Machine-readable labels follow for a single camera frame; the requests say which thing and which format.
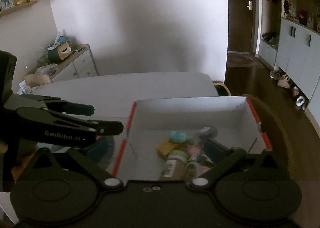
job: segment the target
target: dark brown door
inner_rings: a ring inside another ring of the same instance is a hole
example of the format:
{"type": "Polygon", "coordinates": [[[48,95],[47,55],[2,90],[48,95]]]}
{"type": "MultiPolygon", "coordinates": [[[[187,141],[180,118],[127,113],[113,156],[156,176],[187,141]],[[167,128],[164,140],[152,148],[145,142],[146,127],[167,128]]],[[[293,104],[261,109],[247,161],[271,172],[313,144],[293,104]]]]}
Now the dark brown door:
{"type": "Polygon", "coordinates": [[[228,0],[229,39],[228,51],[251,53],[254,0],[228,0]]]}

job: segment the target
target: white label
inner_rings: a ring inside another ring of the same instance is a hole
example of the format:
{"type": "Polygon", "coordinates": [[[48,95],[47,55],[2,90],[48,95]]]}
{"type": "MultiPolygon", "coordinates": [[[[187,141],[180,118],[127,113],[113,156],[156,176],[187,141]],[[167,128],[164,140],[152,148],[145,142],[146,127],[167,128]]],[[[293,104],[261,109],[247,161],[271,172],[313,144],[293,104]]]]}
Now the white label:
{"type": "Polygon", "coordinates": [[[176,160],[170,159],[167,160],[165,163],[165,168],[163,171],[163,175],[164,177],[172,177],[173,172],[174,172],[174,168],[176,167],[176,160]]]}

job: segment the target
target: screw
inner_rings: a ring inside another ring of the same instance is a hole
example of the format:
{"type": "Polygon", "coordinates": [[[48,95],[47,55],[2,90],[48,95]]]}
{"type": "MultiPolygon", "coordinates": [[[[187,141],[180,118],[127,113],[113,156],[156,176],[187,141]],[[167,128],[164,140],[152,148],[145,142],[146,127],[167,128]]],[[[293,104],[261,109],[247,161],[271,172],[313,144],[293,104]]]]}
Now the screw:
{"type": "Polygon", "coordinates": [[[150,193],[150,192],[152,192],[152,189],[150,187],[145,187],[143,189],[143,191],[146,192],[146,193],[150,193]]]}
{"type": "Polygon", "coordinates": [[[159,190],[161,190],[161,186],[155,185],[155,186],[152,187],[152,189],[153,189],[154,191],[159,191],[159,190]]]}
{"type": "Polygon", "coordinates": [[[195,178],[192,183],[196,186],[205,186],[209,183],[209,181],[206,178],[198,177],[195,178]]]}
{"type": "Polygon", "coordinates": [[[119,179],[117,179],[117,178],[112,177],[112,178],[106,179],[104,181],[104,183],[107,186],[118,186],[118,185],[120,185],[121,181],[119,179]]]}

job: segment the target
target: plastic bag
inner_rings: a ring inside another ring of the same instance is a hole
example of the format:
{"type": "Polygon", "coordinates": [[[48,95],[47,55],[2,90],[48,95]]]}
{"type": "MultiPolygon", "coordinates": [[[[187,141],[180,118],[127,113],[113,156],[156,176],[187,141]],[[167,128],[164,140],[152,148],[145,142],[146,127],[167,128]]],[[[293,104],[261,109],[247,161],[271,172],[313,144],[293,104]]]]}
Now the plastic bag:
{"type": "Polygon", "coordinates": [[[42,67],[38,68],[35,73],[51,76],[57,71],[57,69],[58,69],[57,64],[50,64],[50,65],[42,66],[42,67]]]}

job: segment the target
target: door frame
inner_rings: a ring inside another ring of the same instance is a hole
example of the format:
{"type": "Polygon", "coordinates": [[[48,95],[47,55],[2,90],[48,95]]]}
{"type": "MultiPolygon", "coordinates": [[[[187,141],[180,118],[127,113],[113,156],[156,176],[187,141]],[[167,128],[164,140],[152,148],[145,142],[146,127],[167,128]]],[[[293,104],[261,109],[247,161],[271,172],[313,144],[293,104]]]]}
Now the door frame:
{"type": "Polygon", "coordinates": [[[252,24],[251,52],[255,57],[258,57],[261,40],[262,0],[254,0],[254,2],[255,8],[252,24]]]}

